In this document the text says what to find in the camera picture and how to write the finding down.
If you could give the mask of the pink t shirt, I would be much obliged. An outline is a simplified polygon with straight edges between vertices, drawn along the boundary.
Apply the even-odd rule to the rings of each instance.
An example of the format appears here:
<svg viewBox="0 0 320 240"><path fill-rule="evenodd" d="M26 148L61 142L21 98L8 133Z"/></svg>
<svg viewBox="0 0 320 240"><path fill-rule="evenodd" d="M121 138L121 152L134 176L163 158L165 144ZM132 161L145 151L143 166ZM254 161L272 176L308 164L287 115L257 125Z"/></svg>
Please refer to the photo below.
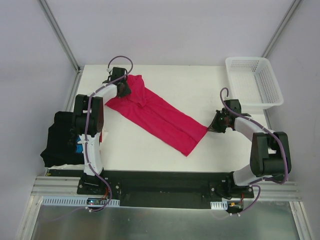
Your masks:
<svg viewBox="0 0 320 240"><path fill-rule="evenodd" d="M130 74L127 83L131 93L105 105L187 157L206 135L207 127L145 87L141 75Z"/></svg>

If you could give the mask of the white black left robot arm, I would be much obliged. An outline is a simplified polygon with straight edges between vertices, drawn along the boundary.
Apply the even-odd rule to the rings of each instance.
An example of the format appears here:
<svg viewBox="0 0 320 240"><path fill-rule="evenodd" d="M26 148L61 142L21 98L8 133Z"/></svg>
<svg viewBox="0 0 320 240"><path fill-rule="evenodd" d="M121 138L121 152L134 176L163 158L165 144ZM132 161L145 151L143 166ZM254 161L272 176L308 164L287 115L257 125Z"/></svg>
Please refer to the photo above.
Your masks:
<svg viewBox="0 0 320 240"><path fill-rule="evenodd" d="M122 67L112 67L109 76L101 86L89 95L75 97L72 126L79 137L84 157L81 185L99 195L105 191L104 170L100 156L100 137L104 126L104 105L115 97L125 97L131 93L127 83L128 71Z"/></svg>

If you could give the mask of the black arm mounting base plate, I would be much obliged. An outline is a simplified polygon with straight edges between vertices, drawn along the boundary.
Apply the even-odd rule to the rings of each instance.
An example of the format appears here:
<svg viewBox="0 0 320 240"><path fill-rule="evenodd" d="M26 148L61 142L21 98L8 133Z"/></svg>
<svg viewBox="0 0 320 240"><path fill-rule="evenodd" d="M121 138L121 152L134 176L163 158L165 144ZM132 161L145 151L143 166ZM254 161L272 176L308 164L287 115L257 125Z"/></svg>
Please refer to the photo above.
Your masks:
<svg viewBox="0 0 320 240"><path fill-rule="evenodd" d="M227 172L104 170L101 181L81 170L50 170L52 177L78 177L78 195L108 197L122 207L209 209L212 202L253 199L249 186L236 186Z"/></svg>

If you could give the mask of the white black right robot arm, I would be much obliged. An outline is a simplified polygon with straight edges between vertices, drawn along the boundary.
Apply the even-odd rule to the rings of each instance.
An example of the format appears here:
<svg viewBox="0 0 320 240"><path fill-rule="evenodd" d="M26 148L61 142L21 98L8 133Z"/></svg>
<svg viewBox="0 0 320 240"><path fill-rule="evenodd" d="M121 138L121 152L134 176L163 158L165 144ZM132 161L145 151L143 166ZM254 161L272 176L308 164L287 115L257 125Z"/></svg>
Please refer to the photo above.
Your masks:
<svg viewBox="0 0 320 240"><path fill-rule="evenodd" d="M231 181L225 184L225 192L237 197L244 186L262 180L283 184L291 171L288 136L284 132L274 132L242 113L239 100L222 101L223 108L217 110L208 127L209 132L225 133L228 128L244 135L251 142L249 164L230 174Z"/></svg>

